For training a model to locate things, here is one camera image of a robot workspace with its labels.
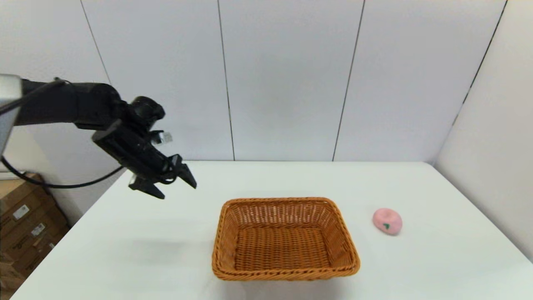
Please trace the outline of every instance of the pink peach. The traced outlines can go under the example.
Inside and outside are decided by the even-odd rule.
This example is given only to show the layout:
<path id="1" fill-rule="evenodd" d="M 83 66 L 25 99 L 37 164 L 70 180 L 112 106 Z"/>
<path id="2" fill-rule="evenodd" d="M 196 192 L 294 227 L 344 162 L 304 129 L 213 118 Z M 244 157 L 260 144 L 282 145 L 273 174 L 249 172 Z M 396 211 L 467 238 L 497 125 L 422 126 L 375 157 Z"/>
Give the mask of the pink peach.
<path id="1" fill-rule="evenodd" d="M 372 222 L 379 230 L 390 235 L 398 234 L 403 225 L 400 215 L 390 208 L 376 210 Z"/>

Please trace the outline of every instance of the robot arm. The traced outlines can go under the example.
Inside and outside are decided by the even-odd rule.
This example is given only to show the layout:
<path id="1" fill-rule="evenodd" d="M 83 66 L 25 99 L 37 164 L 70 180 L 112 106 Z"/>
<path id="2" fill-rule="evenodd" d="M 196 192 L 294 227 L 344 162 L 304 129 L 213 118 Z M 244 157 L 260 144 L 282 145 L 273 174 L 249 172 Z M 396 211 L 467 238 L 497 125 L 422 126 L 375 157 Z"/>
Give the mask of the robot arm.
<path id="1" fill-rule="evenodd" d="M 23 97 L 14 125 L 74 123 L 80 129 L 96 130 L 92 140 L 134 177 L 133 190 L 164 199 L 155 183 L 170 184 L 177 177 L 196 188 L 196 181 L 182 158 L 167 157 L 152 143 L 160 142 L 162 131 L 150 131 L 165 116 L 162 106 L 148 97 L 137 97 L 131 104 L 121 100 L 118 92 L 103 83 L 55 84 L 22 80 Z"/>

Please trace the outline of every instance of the wicker basket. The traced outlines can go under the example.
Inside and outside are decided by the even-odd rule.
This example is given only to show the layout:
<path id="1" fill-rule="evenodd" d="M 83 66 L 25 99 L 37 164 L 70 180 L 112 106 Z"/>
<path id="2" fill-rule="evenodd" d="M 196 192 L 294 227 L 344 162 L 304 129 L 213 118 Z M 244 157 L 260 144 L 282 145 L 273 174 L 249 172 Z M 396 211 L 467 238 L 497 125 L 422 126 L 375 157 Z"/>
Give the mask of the wicker basket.
<path id="1" fill-rule="evenodd" d="M 333 201 L 273 198 L 224 204 L 212 264 L 223 280 L 317 280 L 353 275 L 360 261 Z"/>

